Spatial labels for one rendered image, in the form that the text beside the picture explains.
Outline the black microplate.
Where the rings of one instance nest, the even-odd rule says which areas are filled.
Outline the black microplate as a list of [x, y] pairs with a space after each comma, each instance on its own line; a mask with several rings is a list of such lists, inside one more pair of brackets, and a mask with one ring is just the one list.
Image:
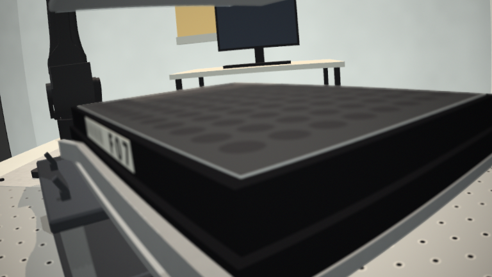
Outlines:
[[232, 277], [314, 277], [492, 154], [492, 94], [224, 83], [71, 107], [84, 143]]

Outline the grey shelf rack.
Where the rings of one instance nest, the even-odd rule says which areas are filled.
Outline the grey shelf rack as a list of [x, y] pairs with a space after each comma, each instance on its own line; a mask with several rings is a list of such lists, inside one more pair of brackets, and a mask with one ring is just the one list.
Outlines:
[[[263, 6], [284, 0], [49, 0], [49, 11], [145, 6]], [[232, 277], [132, 191], [84, 143], [58, 140], [108, 217], [153, 277]], [[492, 154], [371, 242], [314, 277], [349, 277], [403, 239], [492, 167]]]

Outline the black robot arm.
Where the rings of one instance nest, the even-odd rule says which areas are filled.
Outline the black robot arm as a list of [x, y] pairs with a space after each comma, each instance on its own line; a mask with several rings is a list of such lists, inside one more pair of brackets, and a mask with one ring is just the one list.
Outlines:
[[51, 119], [58, 122], [60, 140], [71, 140], [70, 126], [74, 125], [71, 107], [102, 102], [101, 81], [92, 77], [79, 38], [76, 12], [50, 12], [49, 0], [46, 3], [50, 83], [45, 86], [49, 112]]

